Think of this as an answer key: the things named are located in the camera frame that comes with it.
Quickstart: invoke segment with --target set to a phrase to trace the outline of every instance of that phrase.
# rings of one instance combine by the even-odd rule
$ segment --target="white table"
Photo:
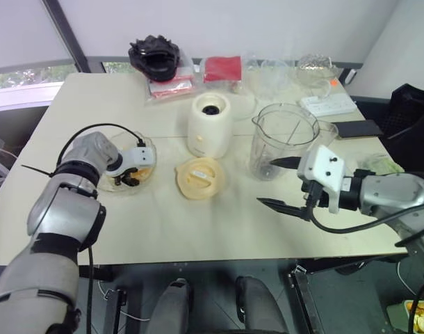
[[[335,91],[343,90],[341,86]],[[284,93],[285,102],[304,96],[298,86]],[[229,97],[232,107],[247,107],[244,99]],[[0,188],[0,265],[27,245],[26,218],[41,194],[47,177],[21,164],[52,171],[66,140],[78,129],[96,122],[116,122],[152,138],[158,155],[148,184],[133,196],[101,192],[107,218],[94,245],[98,264],[184,262],[301,257],[338,257],[400,253],[398,236],[387,226],[335,235],[311,223],[278,214],[256,200],[270,197],[290,205],[304,204],[301,181],[294,171],[272,181],[254,179],[246,164],[254,125],[235,122],[231,146],[220,160],[227,188],[209,200],[185,199],[175,184],[175,166],[192,159],[186,147],[186,116],[191,99],[145,106],[140,74],[71,74]],[[361,120],[359,111],[324,118]],[[116,128],[100,128],[107,136]],[[342,157],[386,153],[376,138],[334,141],[331,149]],[[371,221],[359,212],[330,214],[317,209],[324,224],[346,228]],[[79,256],[86,264],[87,256]]]

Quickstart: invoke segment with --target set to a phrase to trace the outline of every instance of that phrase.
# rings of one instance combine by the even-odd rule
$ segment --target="window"
[[[130,63],[123,61],[109,61],[102,63],[107,73],[136,73]]]
[[[67,75],[75,72],[74,65],[60,65],[2,73],[0,89],[64,81]]]

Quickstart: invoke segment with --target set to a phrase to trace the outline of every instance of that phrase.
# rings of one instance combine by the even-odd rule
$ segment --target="clear plastic container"
[[[319,124],[311,113],[293,104],[276,103],[263,108],[252,119],[255,124],[249,168],[260,180],[273,180],[284,168],[270,164],[281,157],[301,157],[319,135]]]

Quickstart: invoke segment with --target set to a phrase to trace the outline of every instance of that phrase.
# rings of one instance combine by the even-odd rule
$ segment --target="red package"
[[[210,57],[204,64],[204,82],[241,80],[241,57]]]

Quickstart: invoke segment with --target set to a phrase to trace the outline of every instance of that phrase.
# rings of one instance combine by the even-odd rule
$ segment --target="power strip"
[[[315,117],[352,113],[357,108],[351,97],[345,93],[332,94],[323,99],[317,96],[303,97],[300,106]]]

